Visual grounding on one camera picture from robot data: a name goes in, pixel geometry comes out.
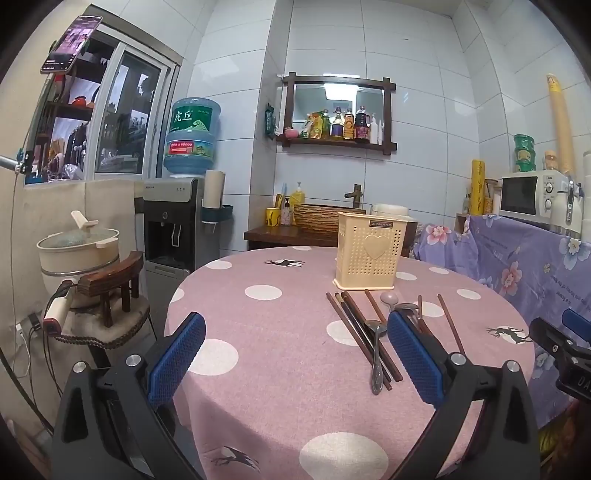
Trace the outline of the dark brown chopstick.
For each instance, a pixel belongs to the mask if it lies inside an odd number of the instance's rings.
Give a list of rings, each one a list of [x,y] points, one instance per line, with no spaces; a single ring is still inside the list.
[[[349,312],[353,314],[353,317],[356,319],[356,323],[360,326],[361,330],[363,331],[363,336],[367,339],[367,342],[370,344],[372,351],[374,353],[373,348],[373,340],[374,334],[366,325],[367,318],[363,315],[362,311],[360,310],[359,306],[356,305],[355,300],[348,292],[342,292],[342,299],[344,300],[346,306],[349,308]],[[389,355],[386,348],[381,343],[381,360],[383,367],[385,369],[385,375],[388,376],[390,381],[394,380],[394,382],[401,382],[403,380],[402,373],[394,364],[393,359]]]

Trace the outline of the metal spoon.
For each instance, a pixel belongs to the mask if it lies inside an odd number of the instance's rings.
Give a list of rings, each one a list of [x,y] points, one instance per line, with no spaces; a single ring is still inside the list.
[[[419,309],[418,305],[415,303],[409,303],[409,302],[398,303],[396,306],[394,306],[394,310],[402,311],[408,316],[413,316],[415,318],[415,322],[417,322],[418,319],[420,318],[420,309]]]
[[[385,324],[377,320],[368,320],[366,322],[368,328],[374,334],[373,340],[373,362],[372,362],[372,374],[370,374],[370,389],[374,395],[379,395],[384,386],[384,367],[381,360],[381,337],[386,333],[387,328]]]

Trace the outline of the pink plastic spoon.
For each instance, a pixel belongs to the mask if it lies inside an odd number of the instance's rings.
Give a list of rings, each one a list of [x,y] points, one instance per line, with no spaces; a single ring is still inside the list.
[[[389,311],[392,312],[398,305],[399,298],[398,295],[394,293],[394,290],[388,290],[381,293],[381,301],[389,308]]]

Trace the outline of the reddish wooden chopstick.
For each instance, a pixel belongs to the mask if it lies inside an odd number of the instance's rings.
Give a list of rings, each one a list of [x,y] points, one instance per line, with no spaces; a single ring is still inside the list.
[[[366,294],[366,297],[368,298],[368,300],[370,302],[370,305],[372,305],[372,307],[373,307],[373,309],[374,309],[374,311],[375,311],[375,313],[376,313],[376,315],[378,317],[378,320],[381,323],[383,323],[383,324],[386,325],[387,324],[387,319],[386,319],[383,311],[381,310],[380,306],[377,304],[377,301],[375,300],[372,292],[370,292],[370,290],[367,290],[366,289],[366,290],[363,290],[363,293]]]

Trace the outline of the black gold-tipped chopstick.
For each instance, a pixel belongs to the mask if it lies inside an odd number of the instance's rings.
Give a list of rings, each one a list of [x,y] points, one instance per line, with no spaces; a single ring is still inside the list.
[[[401,381],[402,376],[381,342],[386,333],[385,324],[379,320],[368,319],[348,292],[335,293],[334,297],[339,316],[346,324],[346,329],[366,355],[370,365],[374,365],[374,361],[378,359],[377,365],[381,367],[382,384],[387,390],[391,390],[392,384]]]

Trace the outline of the brown wooden chopstick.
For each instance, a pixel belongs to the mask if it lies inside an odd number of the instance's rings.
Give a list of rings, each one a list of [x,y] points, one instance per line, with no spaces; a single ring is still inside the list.
[[[370,365],[374,365],[373,351],[370,350],[370,348],[363,341],[362,336],[358,332],[356,332],[356,328],[355,326],[353,326],[353,321],[349,319],[346,310],[343,310],[342,307],[339,306],[337,297],[335,297],[335,295],[332,295],[331,293],[327,293],[325,294],[325,296],[329,300],[329,303],[332,305],[332,308],[334,308],[335,312],[337,312],[339,319],[342,320],[342,323],[345,325],[346,330],[348,330],[349,334],[352,335],[353,341],[356,343],[356,346],[358,346],[361,349],[366,359],[369,361]],[[375,395],[378,395],[383,388],[391,390],[392,386],[391,382],[384,376],[384,373],[378,374],[372,372],[370,373],[370,388],[372,388],[372,392]]]

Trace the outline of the white microwave oven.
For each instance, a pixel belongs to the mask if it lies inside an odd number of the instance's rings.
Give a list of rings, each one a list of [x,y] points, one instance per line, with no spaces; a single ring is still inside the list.
[[[515,172],[501,179],[500,215],[531,224],[549,225],[557,193],[568,177],[558,170]]]

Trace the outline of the small wooden stool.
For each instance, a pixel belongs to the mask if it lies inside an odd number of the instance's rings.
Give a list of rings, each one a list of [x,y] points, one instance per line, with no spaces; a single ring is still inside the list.
[[[99,298],[100,312],[106,328],[112,327],[114,323],[110,302],[114,293],[119,293],[123,313],[131,311],[131,299],[139,298],[139,274],[142,268],[143,253],[132,251],[123,261],[117,260],[79,279],[76,291],[88,298]]]

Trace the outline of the yellow wrap roll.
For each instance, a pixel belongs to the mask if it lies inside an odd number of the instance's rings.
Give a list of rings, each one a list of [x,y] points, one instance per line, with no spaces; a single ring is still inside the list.
[[[485,207],[485,162],[472,161],[471,197],[469,211],[472,216],[481,216]]]

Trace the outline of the cream cooking pot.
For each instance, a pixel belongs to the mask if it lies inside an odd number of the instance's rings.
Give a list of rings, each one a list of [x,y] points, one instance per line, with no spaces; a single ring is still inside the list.
[[[76,277],[105,268],[119,259],[119,231],[88,220],[79,210],[70,215],[76,228],[40,240],[36,247],[45,276]]]

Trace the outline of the green stacked containers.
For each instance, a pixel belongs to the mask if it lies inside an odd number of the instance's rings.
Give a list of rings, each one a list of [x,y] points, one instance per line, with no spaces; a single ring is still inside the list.
[[[530,172],[536,170],[536,152],[534,139],[526,134],[516,134],[515,144],[515,172]]]

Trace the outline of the beige plastic utensil holder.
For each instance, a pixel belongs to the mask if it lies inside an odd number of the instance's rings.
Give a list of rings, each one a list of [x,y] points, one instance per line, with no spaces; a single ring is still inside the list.
[[[409,218],[339,213],[334,284],[344,291],[393,290]]]

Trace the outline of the rice cooker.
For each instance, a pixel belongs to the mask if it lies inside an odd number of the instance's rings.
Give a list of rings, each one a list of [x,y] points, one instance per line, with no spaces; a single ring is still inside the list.
[[[370,209],[370,214],[373,216],[394,218],[397,216],[407,216],[409,209],[401,205],[377,203]]]

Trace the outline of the yellow mug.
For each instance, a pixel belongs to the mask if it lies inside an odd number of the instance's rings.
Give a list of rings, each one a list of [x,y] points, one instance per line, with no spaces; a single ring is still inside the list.
[[[266,208],[266,226],[277,227],[281,225],[281,209]]]

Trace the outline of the blue water jug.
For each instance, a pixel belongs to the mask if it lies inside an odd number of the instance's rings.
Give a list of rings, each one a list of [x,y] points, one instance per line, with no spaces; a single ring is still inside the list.
[[[163,166],[171,176],[204,176],[214,163],[221,106],[201,97],[172,105]]]

